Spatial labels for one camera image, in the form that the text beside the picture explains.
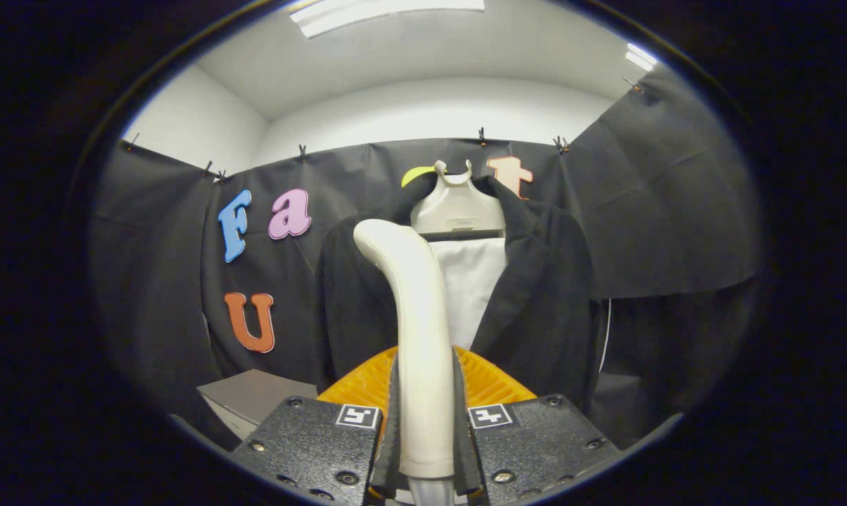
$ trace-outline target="letter u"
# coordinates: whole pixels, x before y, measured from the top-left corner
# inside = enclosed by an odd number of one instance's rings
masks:
[[[230,322],[233,323],[233,332],[236,339],[245,348],[257,353],[268,353],[273,349],[276,338],[273,335],[273,321],[270,318],[270,307],[273,306],[273,297],[267,294],[252,295],[252,304],[257,308],[257,321],[260,323],[260,339],[252,336],[245,320],[245,295],[231,292],[224,295],[224,301],[230,308]]]

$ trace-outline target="orange object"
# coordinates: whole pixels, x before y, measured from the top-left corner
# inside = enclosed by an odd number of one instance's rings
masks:
[[[499,403],[519,403],[536,395],[485,358],[454,347],[464,374],[465,405],[468,408]],[[382,427],[389,414],[389,378],[398,347],[374,355],[327,388],[318,401],[375,406],[382,410]]]

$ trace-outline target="white cable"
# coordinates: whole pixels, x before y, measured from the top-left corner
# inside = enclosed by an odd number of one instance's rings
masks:
[[[604,358],[607,355],[607,340],[610,339],[610,304],[612,299],[607,299],[607,332],[604,334],[604,351],[601,352],[601,363],[597,365],[597,371],[601,372],[604,367]]]

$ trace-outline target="white plastic hanger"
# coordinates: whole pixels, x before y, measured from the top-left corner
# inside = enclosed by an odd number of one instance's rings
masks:
[[[410,211],[410,226],[423,234],[496,233],[504,236],[504,212],[497,198],[477,190],[467,161],[464,174],[446,174],[445,162],[436,162],[439,179],[433,191]]]

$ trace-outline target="ceiling light fixture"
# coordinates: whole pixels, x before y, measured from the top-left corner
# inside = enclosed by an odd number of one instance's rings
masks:
[[[651,70],[657,64],[657,58],[646,53],[644,49],[639,48],[635,44],[626,44],[629,49],[626,52],[626,60],[629,60],[645,70]]]
[[[485,0],[320,0],[291,13],[290,17],[308,39],[391,13],[429,10],[485,11]]]

